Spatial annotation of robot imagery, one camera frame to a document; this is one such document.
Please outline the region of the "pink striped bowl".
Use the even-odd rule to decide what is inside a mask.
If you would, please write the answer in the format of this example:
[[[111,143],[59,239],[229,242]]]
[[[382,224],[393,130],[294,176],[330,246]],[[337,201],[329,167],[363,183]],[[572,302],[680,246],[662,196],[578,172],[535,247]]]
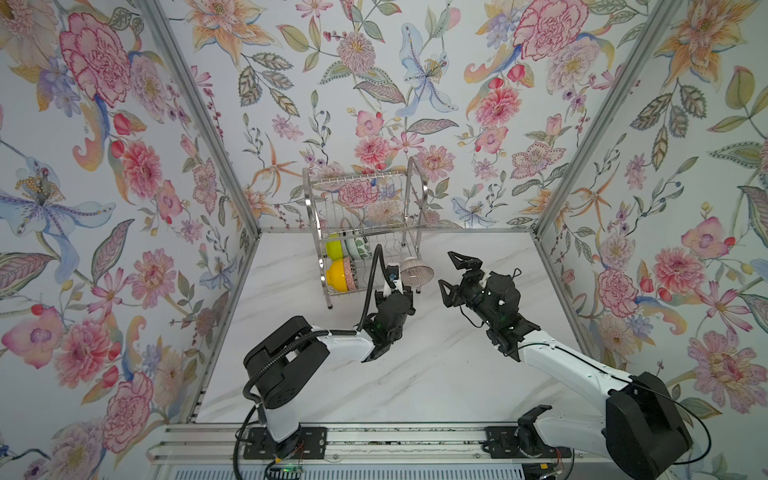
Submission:
[[[400,279],[404,287],[420,292],[433,278],[433,268],[420,258],[410,257],[400,264]]]

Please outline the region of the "yellow bowl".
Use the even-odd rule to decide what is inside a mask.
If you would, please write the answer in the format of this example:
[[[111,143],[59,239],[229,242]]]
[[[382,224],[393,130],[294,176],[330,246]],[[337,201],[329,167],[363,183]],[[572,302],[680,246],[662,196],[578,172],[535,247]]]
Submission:
[[[347,286],[344,275],[344,260],[332,262],[326,273],[327,284],[336,292],[347,292]]]

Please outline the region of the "green leaf pattern bowl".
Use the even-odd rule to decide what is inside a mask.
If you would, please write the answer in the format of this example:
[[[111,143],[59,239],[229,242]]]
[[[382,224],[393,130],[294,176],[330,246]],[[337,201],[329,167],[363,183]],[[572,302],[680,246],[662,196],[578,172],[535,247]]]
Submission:
[[[355,239],[355,248],[361,260],[368,260],[373,257],[373,250],[367,237],[357,237]]]

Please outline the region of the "lime green bowl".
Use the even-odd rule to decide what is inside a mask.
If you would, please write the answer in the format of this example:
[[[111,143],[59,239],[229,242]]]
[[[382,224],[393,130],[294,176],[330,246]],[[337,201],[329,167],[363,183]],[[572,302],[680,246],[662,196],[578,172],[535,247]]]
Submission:
[[[326,243],[325,248],[328,258],[333,262],[342,260],[345,256],[343,239],[338,234],[331,234],[329,236],[329,241]]]

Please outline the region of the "steel wire dish rack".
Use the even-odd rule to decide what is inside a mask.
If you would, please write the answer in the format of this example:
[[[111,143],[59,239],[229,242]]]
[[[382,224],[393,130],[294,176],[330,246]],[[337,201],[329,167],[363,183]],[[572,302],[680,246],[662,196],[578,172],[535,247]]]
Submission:
[[[345,293],[334,291],[326,281],[327,270],[333,262],[325,248],[331,234],[346,240],[367,237],[373,253],[376,247],[382,248],[386,264],[422,257],[428,182],[413,158],[405,167],[369,174],[320,177],[312,176],[305,169],[301,190],[317,254],[319,279],[329,309],[336,297],[363,293],[373,267],[373,257],[358,261],[346,258],[356,265],[358,289]]]

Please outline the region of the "black white floral bowl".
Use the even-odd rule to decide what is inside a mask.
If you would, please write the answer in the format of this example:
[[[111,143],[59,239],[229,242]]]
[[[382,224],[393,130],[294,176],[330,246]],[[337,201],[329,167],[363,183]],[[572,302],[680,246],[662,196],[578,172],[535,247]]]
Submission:
[[[350,259],[344,260],[344,275],[345,282],[348,291],[354,291],[358,289],[357,270],[355,263]]]

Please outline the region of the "pale teal glass bowl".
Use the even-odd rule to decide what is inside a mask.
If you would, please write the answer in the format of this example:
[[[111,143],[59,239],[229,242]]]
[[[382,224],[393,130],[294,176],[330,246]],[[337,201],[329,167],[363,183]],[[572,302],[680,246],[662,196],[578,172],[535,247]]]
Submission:
[[[358,250],[357,242],[356,242],[355,238],[351,238],[351,239],[347,240],[347,248],[348,248],[348,251],[350,253],[350,256],[354,260],[358,261],[358,260],[361,259],[361,256],[359,254],[359,250]]]

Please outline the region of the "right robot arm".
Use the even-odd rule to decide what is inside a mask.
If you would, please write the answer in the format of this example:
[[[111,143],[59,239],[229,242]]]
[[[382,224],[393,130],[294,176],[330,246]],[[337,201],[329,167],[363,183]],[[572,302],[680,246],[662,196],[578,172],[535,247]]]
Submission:
[[[579,395],[591,414],[558,413],[539,405],[516,422],[515,445],[532,457],[567,447],[609,458],[632,479],[656,479],[682,463],[693,439],[684,407],[657,376],[632,375],[556,340],[519,311],[512,275],[485,272],[479,258],[448,254],[462,279],[439,281],[443,304],[475,313],[491,344],[505,357],[533,367]]]

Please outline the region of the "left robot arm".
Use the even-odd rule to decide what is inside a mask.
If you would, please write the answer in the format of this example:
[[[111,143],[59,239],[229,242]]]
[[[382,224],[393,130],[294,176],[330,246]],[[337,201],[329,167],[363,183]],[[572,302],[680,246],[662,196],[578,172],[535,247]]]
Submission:
[[[298,438],[300,413],[294,400],[321,366],[376,361],[402,338],[407,318],[415,314],[412,289],[377,291],[375,304],[377,310],[351,330],[323,329],[293,316],[245,356],[243,396],[254,403],[258,421],[274,443]]]

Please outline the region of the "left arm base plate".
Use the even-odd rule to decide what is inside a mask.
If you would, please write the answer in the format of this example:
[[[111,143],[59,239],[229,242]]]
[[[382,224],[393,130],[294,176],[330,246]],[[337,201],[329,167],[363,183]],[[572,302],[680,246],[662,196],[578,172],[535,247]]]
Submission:
[[[245,460],[323,460],[328,429],[300,427],[287,439],[276,442],[266,428],[251,428],[245,437],[242,458]]]

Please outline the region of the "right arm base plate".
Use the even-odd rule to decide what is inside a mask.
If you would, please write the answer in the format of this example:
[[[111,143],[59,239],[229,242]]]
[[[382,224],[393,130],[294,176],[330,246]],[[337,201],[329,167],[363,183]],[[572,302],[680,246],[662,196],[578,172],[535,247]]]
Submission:
[[[482,449],[492,459],[570,459],[567,447],[545,445],[538,434],[528,427],[516,425],[488,426]]]

